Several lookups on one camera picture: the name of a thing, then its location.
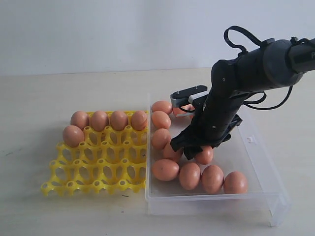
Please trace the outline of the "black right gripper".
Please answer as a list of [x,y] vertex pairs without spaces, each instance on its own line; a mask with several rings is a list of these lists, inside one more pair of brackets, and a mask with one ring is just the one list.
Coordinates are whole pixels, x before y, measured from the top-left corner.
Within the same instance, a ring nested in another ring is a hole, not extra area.
[[174,150],[184,148],[187,160],[203,151],[201,146],[218,146],[228,134],[228,127],[243,104],[243,97],[223,97],[210,91],[191,124],[170,142]]

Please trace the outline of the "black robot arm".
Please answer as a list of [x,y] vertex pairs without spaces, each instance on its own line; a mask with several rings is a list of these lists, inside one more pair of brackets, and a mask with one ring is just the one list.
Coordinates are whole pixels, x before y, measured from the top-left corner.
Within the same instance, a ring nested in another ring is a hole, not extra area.
[[287,87],[300,81],[315,68],[314,40],[268,39],[251,52],[235,59],[221,59],[211,70],[212,86],[198,85],[171,94],[173,106],[193,106],[190,125],[170,144],[193,159],[203,146],[218,147],[230,139],[231,131],[241,124],[238,110],[250,106],[247,99],[266,90]]

